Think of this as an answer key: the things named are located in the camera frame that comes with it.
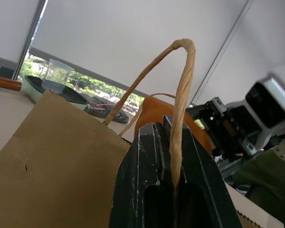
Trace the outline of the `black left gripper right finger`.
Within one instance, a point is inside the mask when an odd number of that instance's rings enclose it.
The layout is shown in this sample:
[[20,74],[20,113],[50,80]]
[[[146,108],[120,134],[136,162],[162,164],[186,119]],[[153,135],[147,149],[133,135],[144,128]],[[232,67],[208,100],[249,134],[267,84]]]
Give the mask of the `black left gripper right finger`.
[[243,228],[216,163],[186,124],[181,155],[178,228]]

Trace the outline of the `clear plastic cup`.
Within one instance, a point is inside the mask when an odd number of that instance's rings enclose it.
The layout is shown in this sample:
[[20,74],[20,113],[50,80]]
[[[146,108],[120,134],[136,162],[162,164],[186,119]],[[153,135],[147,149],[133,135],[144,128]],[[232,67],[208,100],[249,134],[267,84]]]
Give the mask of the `clear plastic cup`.
[[72,71],[74,71],[72,67],[57,60],[50,59],[41,86],[45,90],[61,94]]

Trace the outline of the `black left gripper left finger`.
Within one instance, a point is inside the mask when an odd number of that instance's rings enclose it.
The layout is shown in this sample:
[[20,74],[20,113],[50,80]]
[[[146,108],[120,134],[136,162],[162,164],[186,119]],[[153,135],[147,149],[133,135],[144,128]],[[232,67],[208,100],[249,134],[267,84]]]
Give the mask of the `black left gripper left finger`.
[[161,123],[148,123],[118,168],[109,228],[172,227],[169,139]]

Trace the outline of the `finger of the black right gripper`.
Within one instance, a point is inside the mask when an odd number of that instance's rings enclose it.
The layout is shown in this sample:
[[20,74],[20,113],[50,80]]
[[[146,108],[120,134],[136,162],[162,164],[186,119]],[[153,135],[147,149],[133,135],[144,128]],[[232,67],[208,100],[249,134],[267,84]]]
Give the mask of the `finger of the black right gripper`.
[[196,105],[193,107],[189,107],[186,109],[186,113],[194,120],[196,119],[204,119],[207,117],[205,114],[207,107],[203,105]]

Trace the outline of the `orange plush toy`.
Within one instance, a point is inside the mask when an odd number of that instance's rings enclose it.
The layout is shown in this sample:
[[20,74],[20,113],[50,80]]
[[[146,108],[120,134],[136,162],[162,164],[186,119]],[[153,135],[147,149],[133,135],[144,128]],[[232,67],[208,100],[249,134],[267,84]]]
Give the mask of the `orange plush toy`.
[[[134,127],[134,134],[138,133],[139,128],[148,123],[163,123],[163,116],[172,114],[173,105],[161,101],[153,96],[146,97],[142,103],[142,112],[139,115]],[[212,156],[211,143],[207,132],[202,130],[188,113],[185,113],[184,122],[190,128],[191,133],[199,141],[203,148],[210,156]]]

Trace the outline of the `brown paper bag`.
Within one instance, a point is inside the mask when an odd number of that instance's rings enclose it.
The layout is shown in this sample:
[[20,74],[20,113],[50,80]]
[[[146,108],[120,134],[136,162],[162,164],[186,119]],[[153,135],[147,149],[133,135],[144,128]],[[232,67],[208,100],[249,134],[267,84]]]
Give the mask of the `brown paper bag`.
[[[173,114],[162,123],[169,139],[172,228],[178,228],[182,127],[195,63],[193,42],[174,41],[128,90],[131,93],[157,64],[181,47],[187,51],[186,64]],[[0,151],[0,228],[109,228],[118,168],[132,143],[108,124],[127,98],[124,95],[99,122],[50,91],[42,95]],[[284,228],[242,195],[231,200],[243,228]]]

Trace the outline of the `dark green soft object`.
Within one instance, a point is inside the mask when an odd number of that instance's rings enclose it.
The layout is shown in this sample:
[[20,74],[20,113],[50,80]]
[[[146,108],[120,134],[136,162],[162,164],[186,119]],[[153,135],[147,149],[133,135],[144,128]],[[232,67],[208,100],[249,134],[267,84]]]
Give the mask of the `dark green soft object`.
[[233,174],[238,184],[252,187],[248,198],[279,220],[285,219],[285,163],[273,150],[261,152]]

